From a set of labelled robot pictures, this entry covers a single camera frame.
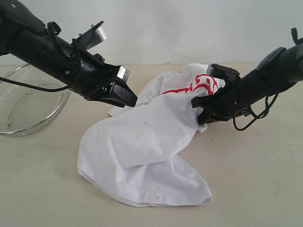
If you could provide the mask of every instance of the cloth fold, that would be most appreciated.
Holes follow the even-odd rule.
[[[151,80],[136,107],[114,107],[83,136],[78,172],[114,199],[131,206],[202,205],[212,200],[203,178],[177,153],[192,140],[202,108],[196,96],[211,95],[220,80],[208,65],[190,64]]]

